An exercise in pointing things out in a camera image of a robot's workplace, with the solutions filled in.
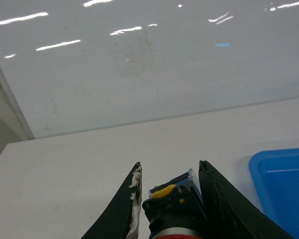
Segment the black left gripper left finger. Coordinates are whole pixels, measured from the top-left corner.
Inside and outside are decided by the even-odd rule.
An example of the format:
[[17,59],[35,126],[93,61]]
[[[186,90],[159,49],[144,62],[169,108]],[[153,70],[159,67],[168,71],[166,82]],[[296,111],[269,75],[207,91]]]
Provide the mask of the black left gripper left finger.
[[137,239],[142,203],[142,166],[135,163],[84,239]]

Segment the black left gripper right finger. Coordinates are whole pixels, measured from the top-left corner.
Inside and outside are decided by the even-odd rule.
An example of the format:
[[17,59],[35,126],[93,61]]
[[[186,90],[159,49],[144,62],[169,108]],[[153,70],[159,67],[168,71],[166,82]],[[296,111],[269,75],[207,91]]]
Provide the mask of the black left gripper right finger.
[[291,239],[210,162],[199,162],[199,184],[212,239]]

